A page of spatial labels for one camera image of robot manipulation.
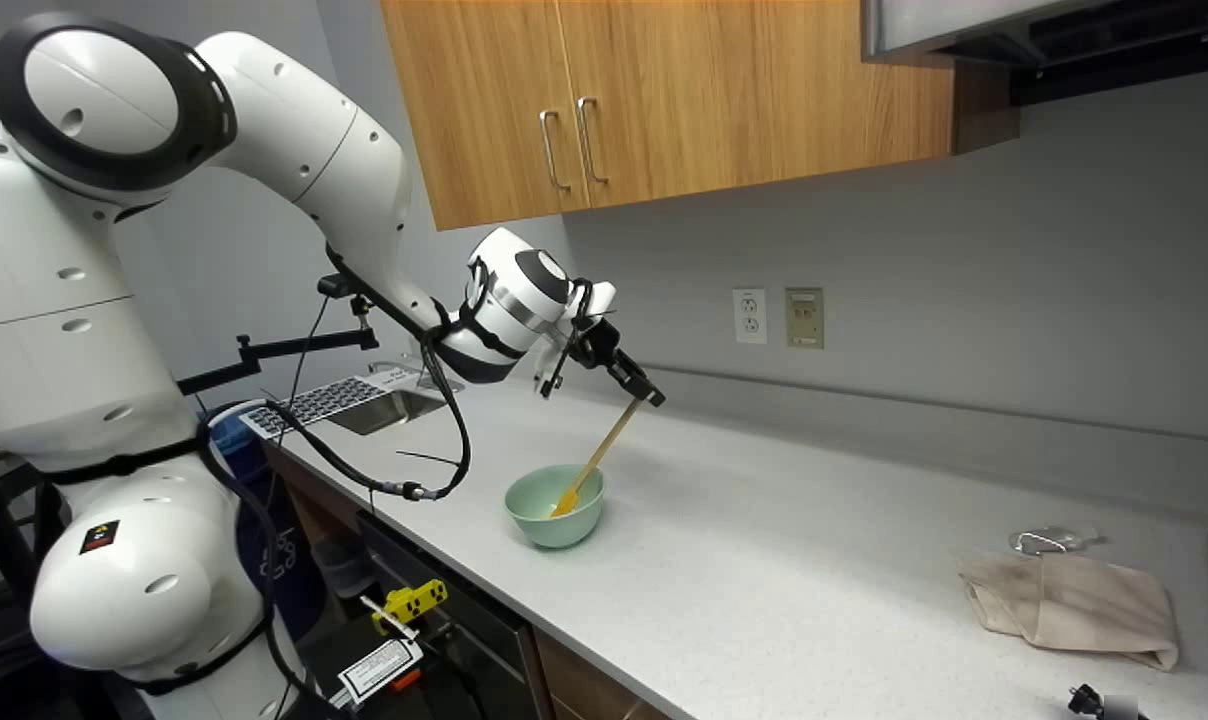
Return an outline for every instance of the cabinet handle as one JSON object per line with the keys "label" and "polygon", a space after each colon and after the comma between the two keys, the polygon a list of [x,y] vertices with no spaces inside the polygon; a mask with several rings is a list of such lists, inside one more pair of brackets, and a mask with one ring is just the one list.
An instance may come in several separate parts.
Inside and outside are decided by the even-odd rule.
{"label": "cabinet handle", "polygon": [[600,102],[597,97],[580,97],[572,105],[572,116],[577,116],[577,146],[580,146],[580,165],[589,170],[589,179],[594,185],[610,185],[610,178],[600,173],[600,161],[597,161],[597,116],[600,116]]}
{"label": "cabinet handle", "polygon": [[557,151],[560,112],[544,107],[535,112],[535,124],[540,124],[540,151],[547,156],[554,187],[572,194],[572,185],[560,179],[560,151]]}

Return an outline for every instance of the kitchen counter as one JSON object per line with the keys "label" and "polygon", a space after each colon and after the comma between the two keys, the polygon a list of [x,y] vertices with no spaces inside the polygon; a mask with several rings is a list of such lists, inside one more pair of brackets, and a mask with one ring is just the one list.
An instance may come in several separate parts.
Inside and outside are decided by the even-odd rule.
{"label": "kitchen counter", "polygon": [[[445,506],[375,498],[375,517],[540,633],[670,717],[707,720],[1060,720],[1077,683],[1153,720],[1208,720],[1208,534],[1183,517],[1107,507],[878,458],[852,458],[711,415],[643,410],[614,458],[610,513],[567,551],[535,551],[503,490],[540,464],[580,464],[623,397],[540,400],[529,383],[461,392],[476,464]],[[316,431],[374,475],[445,486],[449,412],[374,438]],[[288,454],[350,500],[306,439]],[[1021,528],[1080,525],[1090,556],[1165,581],[1181,669],[1038,654],[983,633],[956,575],[1010,556]]]}

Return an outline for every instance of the black cable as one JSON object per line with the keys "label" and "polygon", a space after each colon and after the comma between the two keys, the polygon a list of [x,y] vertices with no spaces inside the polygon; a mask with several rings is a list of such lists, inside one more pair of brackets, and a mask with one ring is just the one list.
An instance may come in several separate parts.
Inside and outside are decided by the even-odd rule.
{"label": "black cable", "polygon": [[[267,654],[272,654],[272,663],[281,669],[281,654],[272,650],[272,641],[275,641],[275,627],[272,627],[272,621],[275,615],[267,615],[267,623],[264,623],[264,633],[267,633]],[[275,701],[275,711],[272,711],[272,720],[281,720],[284,717],[284,710],[288,710],[288,695],[294,695],[297,687],[294,687],[294,680],[284,675],[284,693],[281,693],[281,701]]]}
{"label": "black cable", "polygon": [[[313,329],[308,329],[308,342],[320,331],[323,312],[328,312],[328,297],[320,300],[320,312],[316,312],[316,320],[313,320]],[[297,352],[294,383],[288,383],[288,410],[297,406],[297,389],[301,389],[301,372],[308,368],[308,352],[313,352],[313,349]]]}
{"label": "black cable", "polygon": [[[267,568],[275,568],[275,559],[272,559],[272,556],[281,551],[275,519],[272,519],[272,513],[264,507],[264,500],[253,498],[253,491],[222,464],[222,458],[211,454],[211,426],[217,426],[217,415],[202,421],[202,429],[198,429],[198,454],[202,454],[205,469],[209,469],[231,498],[240,498],[240,506],[253,513],[253,519],[258,519],[260,534],[264,534]],[[306,683],[306,680],[294,672],[294,663],[284,660],[284,654],[281,654],[281,644],[275,644],[275,594],[272,594],[272,581],[267,581],[267,575],[258,575],[258,572],[248,572],[248,581],[253,581],[253,588],[258,588],[260,601],[264,601],[264,615],[267,615],[267,621],[264,621],[264,623],[267,623],[267,654],[272,654],[281,675],[301,693],[306,704],[323,710],[323,711],[320,711],[323,720],[341,720],[341,711],[338,711],[313,683]]]}
{"label": "black cable", "polygon": [[441,389],[441,397],[445,397],[445,406],[452,412],[452,426],[461,431],[461,461],[457,461],[457,469],[452,469],[452,475],[449,475],[445,490],[424,490],[420,482],[375,482],[375,475],[361,472],[355,464],[350,464],[346,458],[338,458],[316,431],[308,431],[294,415],[294,410],[284,410],[275,400],[264,400],[264,410],[272,410],[288,429],[297,429],[354,486],[386,491],[386,498],[405,498],[405,500],[445,500],[467,475],[467,469],[473,469],[473,431],[467,431],[467,421],[461,415],[461,406],[452,397],[445,365],[441,365],[441,358],[438,358],[438,349],[427,342],[420,345],[420,362],[424,362],[431,383]]}
{"label": "black cable", "polygon": [[431,650],[427,660],[438,660],[438,669],[441,669],[445,675],[452,675],[452,683],[466,687],[466,695],[467,695],[473,710],[476,710],[476,720],[489,720],[489,710],[484,710],[484,701],[481,701],[481,687],[467,680],[467,672],[466,672],[445,650]]}

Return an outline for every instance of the upper cabinet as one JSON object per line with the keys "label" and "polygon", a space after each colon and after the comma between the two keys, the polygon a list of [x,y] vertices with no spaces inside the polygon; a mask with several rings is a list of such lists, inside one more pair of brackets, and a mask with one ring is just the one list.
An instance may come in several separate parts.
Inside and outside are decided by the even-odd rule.
{"label": "upper cabinet", "polygon": [[956,151],[947,65],[860,0],[386,0],[441,228]]}

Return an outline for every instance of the light green bowl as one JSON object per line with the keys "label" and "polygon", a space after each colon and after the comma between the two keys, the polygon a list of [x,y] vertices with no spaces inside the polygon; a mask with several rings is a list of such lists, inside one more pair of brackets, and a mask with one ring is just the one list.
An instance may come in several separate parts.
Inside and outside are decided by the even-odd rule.
{"label": "light green bowl", "polygon": [[605,475],[594,472],[580,490],[580,506],[567,517],[554,517],[560,491],[577,482],[580,464],[554,464],[521,475],[507,490],[507,513],[525,542],[535,547],[572,547],[589,542],[605,517]]}

